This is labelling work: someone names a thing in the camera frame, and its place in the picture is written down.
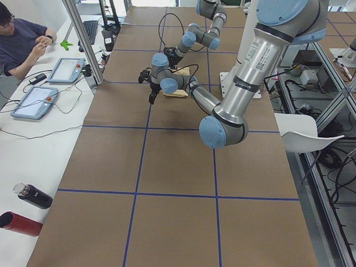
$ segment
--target white chair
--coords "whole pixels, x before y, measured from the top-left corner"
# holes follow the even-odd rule
[[[318,151],[309,171],[302,179],[302,183],[318,160],[321,150],[332,142],[344,137],[318,137],[317,124],[308,115],[274,113],[277,120],[278,129],[282,137],[285,151],[294,153],[307,153]]]

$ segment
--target keyboard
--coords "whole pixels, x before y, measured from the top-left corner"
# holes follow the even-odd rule
[[[98,29],[98,21],[84,21],[84,28],[88,34],[90,44],[95,43],[95,37],[96,37],[96,31]]]

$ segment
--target light blue tablet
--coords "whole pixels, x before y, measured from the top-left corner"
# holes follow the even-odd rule
[[[10,115],[16,118],[39,120],[50,110],[57,96],[56,88],[32,86]]]
[[[47,79],[49,83],[74,83],[84,67],[84,58],[60,58]]]

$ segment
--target black bottle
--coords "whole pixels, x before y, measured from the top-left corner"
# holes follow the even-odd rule
[[[19,183],[13,188],[13,192],[17,194],[19,199],[22,199],[40,209],[48,209],[53,198],[35,188],[33,185],[24,185]]]

